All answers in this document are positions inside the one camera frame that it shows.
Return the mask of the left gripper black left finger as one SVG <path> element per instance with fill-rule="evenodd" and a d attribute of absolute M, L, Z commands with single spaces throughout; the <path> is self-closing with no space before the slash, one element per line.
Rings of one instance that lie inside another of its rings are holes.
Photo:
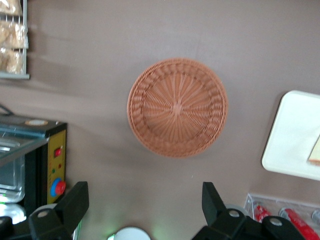
<path fill-rule="evenodd" d="M 42 207 L 28 219 L 33 240 L 71 240 L 72 234 L 89 209 L 89 187 L 77 182 L 55 205 Z"/>

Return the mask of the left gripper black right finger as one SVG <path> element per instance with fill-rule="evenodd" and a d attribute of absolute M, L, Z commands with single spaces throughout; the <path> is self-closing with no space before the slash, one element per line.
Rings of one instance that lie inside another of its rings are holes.
<path fill-rule="evenodd" d="M 207 225 L 194 240 L 303 240 L 303 235 L 287 219 L 267 216 L 253 220 L 235 208 L 226 208 L 212 182 L 202 184 L 202 211 Z"/>

